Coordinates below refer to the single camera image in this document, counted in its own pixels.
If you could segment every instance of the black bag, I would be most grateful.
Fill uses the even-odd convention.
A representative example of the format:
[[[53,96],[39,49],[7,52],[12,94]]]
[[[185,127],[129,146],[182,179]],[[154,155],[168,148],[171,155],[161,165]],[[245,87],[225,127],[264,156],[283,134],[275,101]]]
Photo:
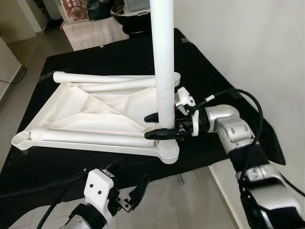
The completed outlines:
[[[87,0],[89,19],[96,21],[111,17],[110,10],[114,6],[114,0]]]

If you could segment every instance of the table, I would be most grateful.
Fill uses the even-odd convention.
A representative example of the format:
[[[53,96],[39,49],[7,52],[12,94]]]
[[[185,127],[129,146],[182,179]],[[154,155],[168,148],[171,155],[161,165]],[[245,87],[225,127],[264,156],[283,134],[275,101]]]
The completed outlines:
[[[179,30],[175,29],[174,37],[175,71],[181,74],[180,86],[186,87],[197,103],[211,93],[232,87]],[[146,36],[48,57],[18,131],[28,125],[58,87],[51,77],[53,71],[96,75],[154,74],[152,52],[152,38]],[[236,107],[255,132],[258,113],[239,94],[215,99],[210,106],[217,104]],[[285,164],[276,135],[266,121],[260,144],[270,160]],[[0,198],[0,225],[8,227],[27,211],[51,204],[65,187],[64,184],[52,184],[60,184],[84,168],[104,167],[123,158],[125,168],[118,179],[119,188],[125,188],[136,185],[144,174],[156,180],[227,159],[217,134],[186,139],[179,147],[178,161],[166,165],[151,156],[43,147],[21,152],[12,146],[0,176],[0,196],[37,187],[43,190]],[[84,184],[77,184],[63,201],[82,198],[83,187]]]

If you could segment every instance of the black table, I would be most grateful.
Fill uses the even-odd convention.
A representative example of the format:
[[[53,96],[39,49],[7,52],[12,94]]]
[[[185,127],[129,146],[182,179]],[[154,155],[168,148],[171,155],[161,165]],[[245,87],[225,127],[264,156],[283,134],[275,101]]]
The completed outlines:
[[[232,87],[199,52],[185,42],[183,34],[175,30],[175,71],[181,74],[180,86],[191,92],[196,102],[211,93]],[[31,101],[18,131],[23,130],[52,95],[58,84],[51,77],[53,71],[96,75],[154,74],[151,36],[133,38],[77,52],[48,57]],[[250,127],[256,130],[258,114],[240,95],[232,94],[215,99],[210,106],[235,106]],[[265,121],[260,143],[270,160],[284,165],[285,159],[272,127]],[[66,184],[52,186],[71,178],[79,169],[104,167],[123,158],[125,169],[119,178],[120,188],[137,184],[144,174],[152,180],[187,172],[227,159],[216,134],[202,134],[179,143],[179,159],[172,165],[151,156],[93,152],[74,149],[33,147],[21,152],[11,147],[0,176],[0,225],[7,228],[27,211],[49,205]],[[40,187],[41,191],[6,197],[3,195]],[[83,197],[83,184],[76,185],[64,201]]]

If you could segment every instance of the poster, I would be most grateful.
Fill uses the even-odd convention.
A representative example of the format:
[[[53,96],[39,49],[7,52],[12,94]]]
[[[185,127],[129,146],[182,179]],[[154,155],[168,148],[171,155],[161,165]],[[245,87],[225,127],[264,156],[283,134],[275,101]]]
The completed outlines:
[[[87,0],[62,0],[69,22],[89,20],[87,12]]]

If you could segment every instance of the tiled floor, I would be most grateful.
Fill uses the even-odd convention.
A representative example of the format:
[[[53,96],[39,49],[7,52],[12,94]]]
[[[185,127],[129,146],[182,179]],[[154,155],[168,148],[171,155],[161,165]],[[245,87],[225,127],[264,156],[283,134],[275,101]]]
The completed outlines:
[[[46,57],[72,51],[61,31],[52,31],[41,37],[10,44],[9,47],[27,67],[28,73],[16,85],[0,111],[0,169]],[[177,176],[151,182],[138,208],[131,213],[120,211],[108,229],[233,229],[207,168],[184,173],[182,177],[184,186],[179,185]],[[121,194],[127,196],[130,190],[123,189]],[[82,202],[84,200],[79,199],[56,206],[43,229],[60,228],[71,211]],[[47,208],[44,206],[26,213],[10,229],[35,229]]]

